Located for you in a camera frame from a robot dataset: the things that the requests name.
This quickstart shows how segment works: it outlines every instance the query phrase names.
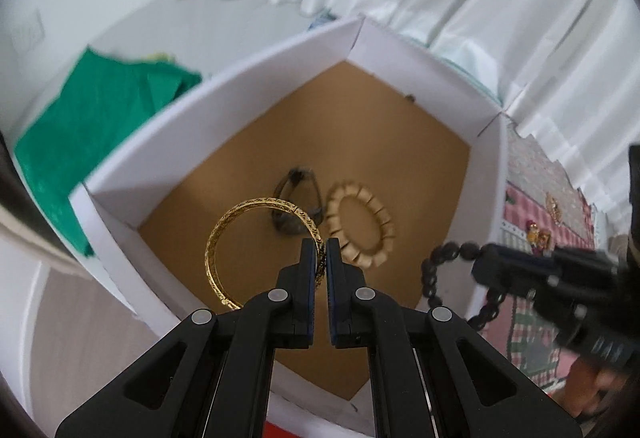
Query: brown cardboard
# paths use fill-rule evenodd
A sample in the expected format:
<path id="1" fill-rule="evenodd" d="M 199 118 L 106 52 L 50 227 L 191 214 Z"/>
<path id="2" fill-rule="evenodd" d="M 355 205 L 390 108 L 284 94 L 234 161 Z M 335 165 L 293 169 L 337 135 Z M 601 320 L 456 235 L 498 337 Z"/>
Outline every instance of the brown cardboard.
<path id="1" fill-rule="evenodd" d="M 289 94 L 213 152 L 162 201 L 140 234 L 187 288 L 215 312 L 223 312 L 204 272 L 207 237 L 216 221 L 243 200 L 270 196 L 293 166 L 311 167 L 324 198 L 337 182 L 355 180 L 388 209 L 396 227 L 394 250 L 382 266 L 365 271 L 367 284 L 415 307 L 420 299 L 420 262 L 446 237 L 468 149 L 401 94 L 342 62 Z M 301 201 L 303 193 L 297 196 Z M 345 201 L 340 214 L 353 240 L 365 248 L 375 246 L 377 227 L 361 206 Z M 327 237 L 326 224 L 320 228 Z M 298 261 L 300 239 L 278 234 L 266 209 L 244 214 L 218 246 L 218 272 L 225 289 L 244 303 L 273 288 L 279 269 Z M 279 350 L 276 358 L 347 400 L 369 377 L 364 349 L 335 350 L 330 345 L 324 283 L 316 292 L 313 347 Z"/>

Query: white cardboard box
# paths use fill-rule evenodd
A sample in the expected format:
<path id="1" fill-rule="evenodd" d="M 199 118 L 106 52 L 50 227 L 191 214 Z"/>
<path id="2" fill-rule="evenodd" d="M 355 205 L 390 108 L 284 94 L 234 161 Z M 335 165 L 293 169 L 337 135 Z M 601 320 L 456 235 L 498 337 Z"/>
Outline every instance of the white cardboard box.
<path id="1" fill-rule="evenodd" d="M 203 306 L 148 248 L 138 228 L 191 171 L 287 94 L 340 61 L 376 76 L 470 146 L 448 239 L 496 241 L 506 187 L 506 119 L 500 107 L 427 50 L 375 22 L 339 20 L 290 38 L 202 82 L 120 145 L 70 199 L 108 277 L 158 336 Z M 469 317 L 484 289 L 470 264 L 438 273 L 447 306 Z M 418 309 L 428 309 L 426 300 Z M 351 402 L 274 365 L 269 420 L 299 436 L 371 434 L 370 389 Z"/>

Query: gold bangle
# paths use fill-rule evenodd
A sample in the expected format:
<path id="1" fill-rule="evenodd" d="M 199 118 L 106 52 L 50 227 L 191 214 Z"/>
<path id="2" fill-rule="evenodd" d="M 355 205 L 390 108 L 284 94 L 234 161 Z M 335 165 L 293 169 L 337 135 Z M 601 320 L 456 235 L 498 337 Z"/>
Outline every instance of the gold bangle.
<path id="1" fill-rule="evenodd" d="M 320 286 L 322 278 L 324 277 L 324 271 L 326 269 L 324 243 L 320 237 L 320 231 L 318 231 L 316 224 L 313 223 L 313 220 L 309 215 L 307 215 L 300 207 L 293 205 L 293 203 L 279 198 L 254 198 L 252 200 L 246 200 L 229 209 L 224 213 L 222 218 L 218 220 L 218 223 L 216 223 L 216 226 L 213 227 L 213 230 L 209 235 L 209 240 L 207 240 L 207 249 L 204 254 L 204 266 L 207 272 L 207 279 L 209 279 L 209 284 L 218 296 L 218 299 L 220 299 L 220 302 L 223 305 L 228 306 L 231 310 L 242 308 L 242 304 L 229 296 L 220 283 L 218 269 L 216 268 L 216 245 L 218 244 L 218 240 L 222 233 L 233 220 L 238 218 L 242 213 L 250 211 L 251 209 L 257 209 L 258 207 L 268 207 L 271 209 L 277 209 L 278 211 L 284 211 L 297 216 L 300 221 L 302 221 L 306 230 L 309 231 L 311 237 L 316 243 L 316 288 Z"/>

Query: green fabric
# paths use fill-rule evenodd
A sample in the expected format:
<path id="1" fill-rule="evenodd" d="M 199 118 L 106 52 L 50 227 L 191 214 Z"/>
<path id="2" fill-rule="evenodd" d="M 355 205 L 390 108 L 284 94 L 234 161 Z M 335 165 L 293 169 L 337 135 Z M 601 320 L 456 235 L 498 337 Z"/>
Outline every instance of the green fabric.
<path id="1" fill-rule="evenodd" d="M 202 81 L 167 62 L 122 62 L 87 49 L 60 96 L 15 146 L 24 178 L 54 227 L 93 254 L 68 197 L 132 132 Z"/>

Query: floor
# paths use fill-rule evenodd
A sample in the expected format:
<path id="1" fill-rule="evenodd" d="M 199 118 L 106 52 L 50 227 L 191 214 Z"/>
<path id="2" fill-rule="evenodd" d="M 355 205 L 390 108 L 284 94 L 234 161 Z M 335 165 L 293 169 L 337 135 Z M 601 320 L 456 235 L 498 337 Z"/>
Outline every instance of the floor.
<path id="1" fill-rule="evenodd" d="M 93 279 L 51 271 L 31 354 L 33 417 L 47 436 L 157 338 Z"/>

